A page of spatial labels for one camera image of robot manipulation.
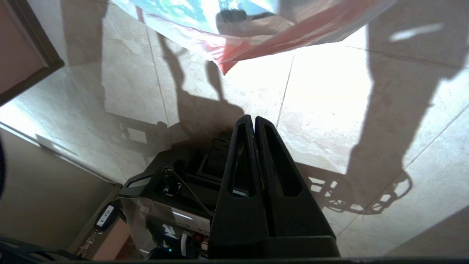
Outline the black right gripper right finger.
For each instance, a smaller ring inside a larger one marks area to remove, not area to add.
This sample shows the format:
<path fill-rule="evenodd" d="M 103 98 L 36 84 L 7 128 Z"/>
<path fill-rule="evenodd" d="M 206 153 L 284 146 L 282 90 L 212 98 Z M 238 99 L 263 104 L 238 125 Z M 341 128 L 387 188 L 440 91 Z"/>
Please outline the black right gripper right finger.
<path fill-rule="evenodd" d="M 273 123 L 256 117 L 255 137 L 274 236 L 335 238 Z"/>

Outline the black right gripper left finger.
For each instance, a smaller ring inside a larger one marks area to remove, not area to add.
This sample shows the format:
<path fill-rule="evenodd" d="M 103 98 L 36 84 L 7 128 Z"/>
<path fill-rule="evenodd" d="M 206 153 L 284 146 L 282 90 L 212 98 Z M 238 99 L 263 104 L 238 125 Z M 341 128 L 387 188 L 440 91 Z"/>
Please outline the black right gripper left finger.
<path fill-rule="evenodd" d="M 263 239 L 268 234 L 253 122 L 244 115 L 233 126 L 210 236 Z"/>

